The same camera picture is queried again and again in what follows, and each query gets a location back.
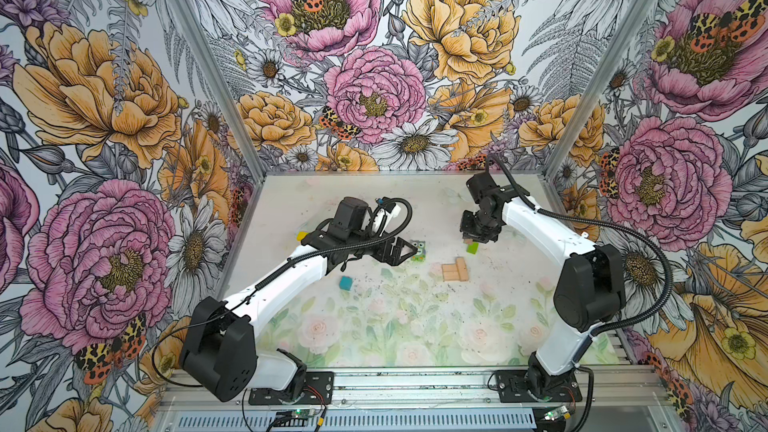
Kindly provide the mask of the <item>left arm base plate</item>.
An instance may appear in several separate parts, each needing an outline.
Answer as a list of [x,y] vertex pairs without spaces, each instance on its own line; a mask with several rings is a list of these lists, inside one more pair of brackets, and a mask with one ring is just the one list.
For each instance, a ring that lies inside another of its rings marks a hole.
[[251,389],[247,402],[251,406],[330,405],[334,381],[333,372],[308,371],[282,391]]

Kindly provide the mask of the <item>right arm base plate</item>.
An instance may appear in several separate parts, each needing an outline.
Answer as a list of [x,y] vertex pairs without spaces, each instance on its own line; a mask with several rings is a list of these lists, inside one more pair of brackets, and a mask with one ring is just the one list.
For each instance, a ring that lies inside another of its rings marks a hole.
[[489,387],[498,394],[501,403],[578,403],[582,392],[573,371],[550,376],[534,369],[495,371]]

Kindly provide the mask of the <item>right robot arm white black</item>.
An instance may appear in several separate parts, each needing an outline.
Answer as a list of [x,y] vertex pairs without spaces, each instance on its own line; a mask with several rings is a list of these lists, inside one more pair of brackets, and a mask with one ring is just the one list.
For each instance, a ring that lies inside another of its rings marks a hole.
[[598,328],[626,305],[622,254],[577,234],[527,191],[514,183],[500,186],[489,172],[473,175],[466,186],[478,210],[462,215],[465,239],[495,242],[502,228],[510,226],[561,268],[553,292],[558,319],[549,337],[530,355],[523,376],[499,381],[504,393],[527,393],[541,401],[555,398],[573,385]]

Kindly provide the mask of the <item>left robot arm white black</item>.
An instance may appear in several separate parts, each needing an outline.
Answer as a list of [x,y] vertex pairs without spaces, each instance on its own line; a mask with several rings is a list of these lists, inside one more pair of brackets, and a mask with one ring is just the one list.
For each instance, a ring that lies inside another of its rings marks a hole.
[[412,217],[411,204],[402,198],[384,197],[374,207],[344,198],[334,216],[266,276],[223,300],[207,297],[195,307],[179,357],[182,370],[221,402],[248,389],[297,400],[308,387],[306,365],[283,349],[258,350],[258,336],[289,302],[336,267],[366,256],[390,266],[413,257],[416,247],[400,235]]

